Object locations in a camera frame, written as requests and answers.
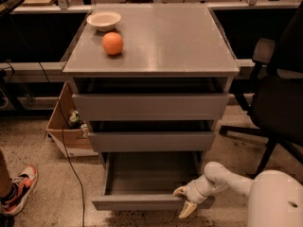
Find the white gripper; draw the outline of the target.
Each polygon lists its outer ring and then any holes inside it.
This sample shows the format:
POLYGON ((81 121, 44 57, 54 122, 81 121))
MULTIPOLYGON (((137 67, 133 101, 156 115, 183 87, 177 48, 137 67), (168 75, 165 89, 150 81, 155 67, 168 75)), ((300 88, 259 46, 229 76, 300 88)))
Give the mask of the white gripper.
POLYGON ((185 196, 185 201, 179 218, 189 217, 197 208, 197 204, 203 203, 208 196, 224 191, 227 185, 224 183, 213 183, 205 177, 189 182, 186 186, 180 186, 173 191, 174 196, 185 196))

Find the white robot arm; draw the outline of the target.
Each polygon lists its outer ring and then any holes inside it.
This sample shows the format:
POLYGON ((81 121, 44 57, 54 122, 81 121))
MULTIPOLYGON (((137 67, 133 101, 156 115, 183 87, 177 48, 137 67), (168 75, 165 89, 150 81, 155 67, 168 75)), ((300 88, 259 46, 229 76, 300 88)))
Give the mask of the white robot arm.
POLYGON ((248 199, 247 227, 303 227, 300 182, 277 170, 265 170, 249 179, 218 162, 207 163, 202 176, 174 190, 174 196, 187 198, 179 218, 187 218, 208 196, 227 188, 248 199))

